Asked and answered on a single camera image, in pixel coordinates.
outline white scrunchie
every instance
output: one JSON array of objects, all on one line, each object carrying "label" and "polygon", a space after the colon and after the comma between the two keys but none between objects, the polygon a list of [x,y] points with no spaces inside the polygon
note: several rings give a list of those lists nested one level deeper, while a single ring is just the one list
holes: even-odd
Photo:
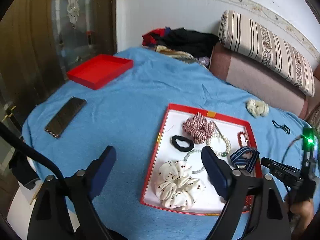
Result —
[{"label": "white scrunchie", "polygon": [[247,110],[257,118],[266,116],[269,113],[269,106],[263,101],[249,99],[247,101]]},{"label": "white scrunchie", "polygon": [[201,179],[191,175],[191,166],[185,161],[168,161],[159,168],[155,189],[164,207],[182,210],[192,207],[205,186]]}]

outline blue striped scrunchie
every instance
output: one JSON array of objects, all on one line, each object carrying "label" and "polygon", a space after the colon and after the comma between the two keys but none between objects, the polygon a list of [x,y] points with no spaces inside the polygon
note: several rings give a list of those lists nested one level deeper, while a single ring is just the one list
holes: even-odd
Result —
[{"label": "blue striped scrunchie", "polygon": [[[252,156],[250,159],[246,159],[242,157],[246,153],[252,153]],[[234,167],[237,166],[245,166],[245,170],[249,173],[253,171],[254,165],[259,158],[259,152],[256,148],[251,148],[248,146],[244,146],[236,150],[231,156],[230,161]]]}]

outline black hair tie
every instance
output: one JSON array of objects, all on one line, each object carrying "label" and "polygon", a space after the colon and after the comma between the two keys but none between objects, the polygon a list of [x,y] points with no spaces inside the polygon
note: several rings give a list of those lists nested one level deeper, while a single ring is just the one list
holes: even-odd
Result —
[{"label": "black hair tie", "polygon": [[[178,139],[179,141],[183,141],[183,142],[188,143],[188,144],[189,144],[189,147],[181,147],[181,146],[177,143],[177,141],[176,141],[177,139]],[[183,136],[179,136],[179,135],[172,136],[172,137],[171,137],[171,142],[172,142],[172,145],[173,145],[176,149],[178,149],[180,152],[189,152],[189,151],[191,151],[191,150],[195,147],[195,145],[194,145],[194,143],[193,143],[192,140],[190,140],[190,139],[188,139],[188,138],[186,138],[186,137],[183,137]]]},{"label": "black hair tie", "polygon": [[272,120],[272,123],[273,125],[276,127],[276,128],[281,128],[282,130],[284,130],[286,132],[286,134],[290,134],[290,128],[286,125],[279,125],[276,123],[275,120]]}]

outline blue fabric surface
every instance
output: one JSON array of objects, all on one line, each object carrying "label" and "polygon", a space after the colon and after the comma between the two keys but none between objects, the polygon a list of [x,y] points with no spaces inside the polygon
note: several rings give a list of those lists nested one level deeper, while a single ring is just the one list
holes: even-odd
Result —
[{"label": "blue fabric surface", "polygon": [[[93,200],[102,222],[130,240],[205,239],[217,217],[184,215],[139,203],[146,170],[164,112],[169,103],[203,108],[250,122],[260,158],[281,161],[288,144],[307,124],[296,115],[270,107],[267,117],[251,116],[245,102],[257,99],[212,76],[197,63],[187,65],[139,48],[117,54],[134,60],[134,67],[100,90],[69,81],[46,102],[37,106],[23,125],[26,142],[51,159],[65,177],[86,169],[107,145],[117,151],[117,161],[100,196]],[[87,105],[76,115],[59,139],[44,127],[71,96]],[[291,134],[276,129],[272,120],[286,124]],[[300,167],[301,142],[289,151],[285,163]],[[52,174],[38,165],[43,179]],[[283,184],[276,180],[281,195]],[[319,192],[315,206],[319,204]],[[234,239],[242,235],[248,214],[243,214]]]}]

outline black phone screen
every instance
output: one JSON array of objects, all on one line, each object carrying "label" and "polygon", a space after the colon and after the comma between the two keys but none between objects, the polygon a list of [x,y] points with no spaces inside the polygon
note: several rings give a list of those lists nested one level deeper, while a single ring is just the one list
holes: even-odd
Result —
[{"label": "black phone screen", "polygon": [[50,133],[53,137],[59,138],[71,120],[87,103],[84,99],[72,97],[65,103],[59,112],[51,119],[45,127],[45,131]]}]

